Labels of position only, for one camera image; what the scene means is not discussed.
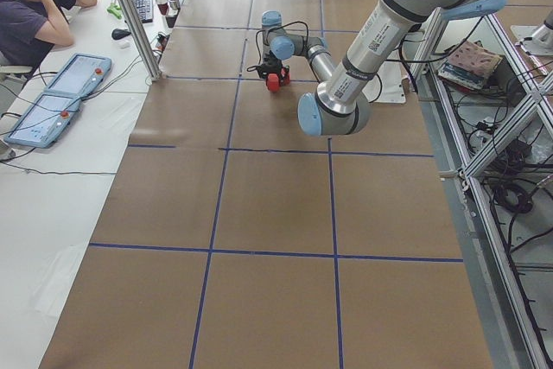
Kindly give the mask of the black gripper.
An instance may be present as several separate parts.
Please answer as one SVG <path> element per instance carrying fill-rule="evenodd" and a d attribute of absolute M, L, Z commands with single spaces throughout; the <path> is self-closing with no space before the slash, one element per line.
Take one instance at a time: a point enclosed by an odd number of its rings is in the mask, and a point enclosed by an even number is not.
<path fill-rule="evenodd" d="M 257 75 L 260 79 L 267 79 L 270 73 L 276 73 L 281 77 L 281 70 L 284 67 L 283 62 L 279 60 L 272 52 L 263 54 L 261 63 L 257 65 Z"/>

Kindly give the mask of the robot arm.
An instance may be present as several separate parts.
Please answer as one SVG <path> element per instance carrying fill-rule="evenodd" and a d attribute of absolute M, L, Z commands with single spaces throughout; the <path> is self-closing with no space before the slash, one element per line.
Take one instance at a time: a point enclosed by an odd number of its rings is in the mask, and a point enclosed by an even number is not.
<path fill-rule="evenodd" d="M 528 55 L 552 55 L 552 11 L 537 26 L 512 25 L 516 44 Z"/>
<path fill-rule="evenodd" d="M 350 135 L 362 130 L 370 104 L 363 93 L 405 35 L 431 13 L 442 10 L 447 20 L 485 16 L 502 9 L 506 0 L 378 0 L 377 5 L 339 64 L 334 64 L 326 43 L 319 37 L 293 35 L 276 10 L 262 15 L 263 52 L 258 76 L 275 92 L 289 83 L 283 61 L 305 58 L 319 85 L 301 96 L 297 118 L 310 136 Z"/>

